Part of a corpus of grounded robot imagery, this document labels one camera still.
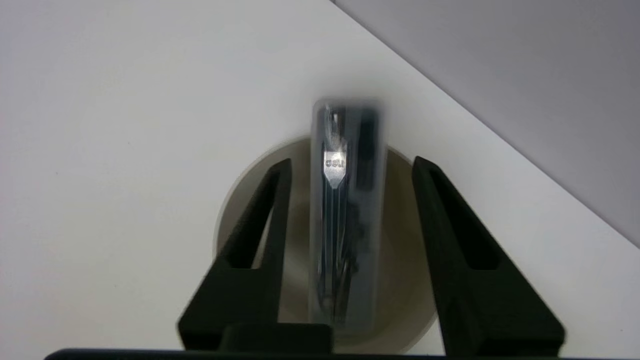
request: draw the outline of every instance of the plastic case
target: plastic case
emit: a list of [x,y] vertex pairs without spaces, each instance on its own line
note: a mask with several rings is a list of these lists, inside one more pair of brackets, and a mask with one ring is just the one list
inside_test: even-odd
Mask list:
[[311,134],[311,322],[338,334],[372,329],[387,148],[370,100],[324,99]]

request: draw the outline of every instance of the white surface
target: white surface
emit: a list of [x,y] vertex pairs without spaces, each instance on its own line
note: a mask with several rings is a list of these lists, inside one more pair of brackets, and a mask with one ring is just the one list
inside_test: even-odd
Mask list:
[[[327,94],[382,97],[565,324],[640,355],[640,250],[330,2],[0,8],[0,357],[179,348],[220,206]],[[442,351],[437,329],[413,353]]]
[[336,3],[640,247],[640,1]]

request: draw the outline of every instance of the gray wall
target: gray wall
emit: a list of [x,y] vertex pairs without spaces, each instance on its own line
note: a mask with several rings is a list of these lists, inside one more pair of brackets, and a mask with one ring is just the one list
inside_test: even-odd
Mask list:
[[640,1],[336,3],[640,245]]

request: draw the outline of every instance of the beige circular platform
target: beige circular platform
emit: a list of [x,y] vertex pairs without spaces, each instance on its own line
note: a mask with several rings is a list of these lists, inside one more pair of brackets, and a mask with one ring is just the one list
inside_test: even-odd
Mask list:
[[[293,177],[279,321],[303,323],[308,318],[308,138],[265,154],[245,170],[227,195],[214,248],[217,251],[224,245],[267,169],[286,158],[292,160]],[[366,336],[335,339],[335,352],[338,353],[401,354],[420,340],[435,319],[433,292],[413,196],[411,163],[392,149],[387,156],[383,206],[376,325]]]

